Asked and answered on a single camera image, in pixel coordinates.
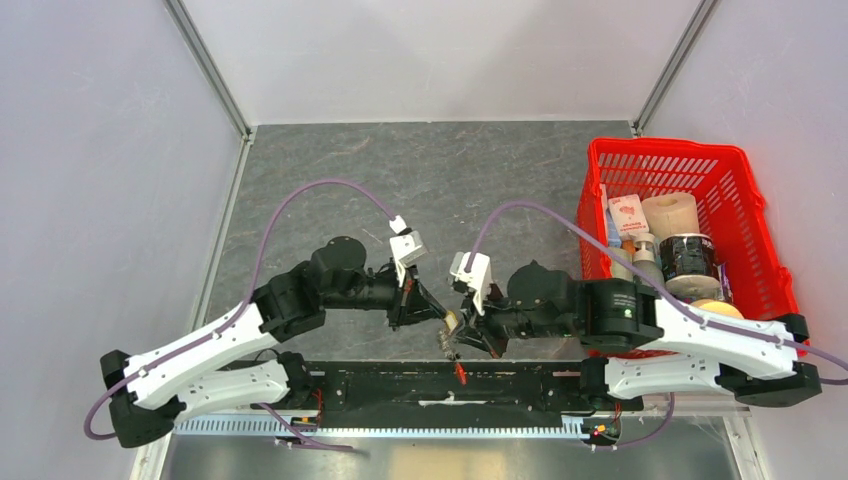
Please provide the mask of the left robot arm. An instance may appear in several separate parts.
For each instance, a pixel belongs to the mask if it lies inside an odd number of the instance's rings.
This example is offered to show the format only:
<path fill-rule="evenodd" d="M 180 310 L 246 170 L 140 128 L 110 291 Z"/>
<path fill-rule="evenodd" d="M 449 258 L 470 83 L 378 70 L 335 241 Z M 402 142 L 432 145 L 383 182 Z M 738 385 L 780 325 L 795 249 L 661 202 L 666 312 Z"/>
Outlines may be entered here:
<path fill-rule="evenodd" d="M 336 237 L 272 277 L 217 320 L 142 354 L 100 359 L 114 435 L 124 448 L 152 443 L 193 417 L 249 404 L 307 405 L 314 383 L 291 352 L 237 370 L 228 364 L 324 325 L 330 310 L 382 311 L 392 329 L 444 319 L 447 310 L 397 260 L 365 266 L 364 245 Z"/>

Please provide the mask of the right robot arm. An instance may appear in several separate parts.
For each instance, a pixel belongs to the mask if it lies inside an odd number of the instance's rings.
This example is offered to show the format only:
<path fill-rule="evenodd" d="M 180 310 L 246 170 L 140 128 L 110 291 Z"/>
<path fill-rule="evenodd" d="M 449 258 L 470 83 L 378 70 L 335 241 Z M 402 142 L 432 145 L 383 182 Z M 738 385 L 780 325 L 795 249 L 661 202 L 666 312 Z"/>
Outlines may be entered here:
<path fill-rule="evenodd" d="M 458 342 L 494 358 L 512 339 L 576 338 L 600 353 L 582 362 L 577 382 L 579 400 L 591 409 L 614 399 L 704 391 L 784 408 L 822 392 L 816 366 L 790 346 L 807 334 L 797 314 L 737 319 L 626 280 L 577 281 L 537 262 L 515 271 L 502 293 L 485 255 L 458 253 L 450 276 L 465 297 L 452 329 Z"/>

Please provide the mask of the yellow tagged key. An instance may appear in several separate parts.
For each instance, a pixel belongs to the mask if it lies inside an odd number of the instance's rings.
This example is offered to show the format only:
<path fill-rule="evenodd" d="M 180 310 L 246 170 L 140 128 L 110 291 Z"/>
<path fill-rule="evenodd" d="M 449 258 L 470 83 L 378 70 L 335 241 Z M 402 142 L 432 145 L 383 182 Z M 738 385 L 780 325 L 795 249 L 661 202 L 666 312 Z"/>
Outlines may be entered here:
<path fill-rule="evenodd" d="M 448 332 L 454 331 L 459 326 L 459 320 L 454 312 L 447 311 L 444 317 L 444 323 Z"/>

